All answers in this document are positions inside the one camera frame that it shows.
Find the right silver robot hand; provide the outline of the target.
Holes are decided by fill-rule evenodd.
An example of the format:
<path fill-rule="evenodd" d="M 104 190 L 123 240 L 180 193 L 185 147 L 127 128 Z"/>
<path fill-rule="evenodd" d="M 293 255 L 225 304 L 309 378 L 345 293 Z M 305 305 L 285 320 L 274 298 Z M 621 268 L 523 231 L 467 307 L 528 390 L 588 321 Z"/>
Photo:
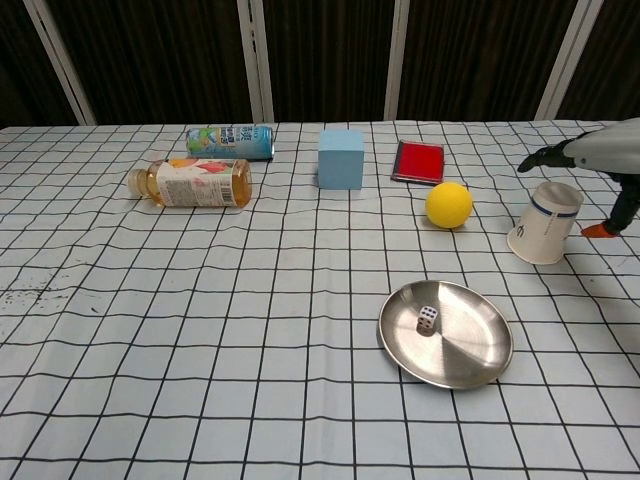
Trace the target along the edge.
<path fill-rule="evenodd" d="M 581 231 L 587 238 L 614 238 L 639 210 L 639 120 L 627 119 L 545 146 L 528 155 L 517 171 L 542 166 L 597 171 L 618 183 L 621 191 L 609 217 Z"/>

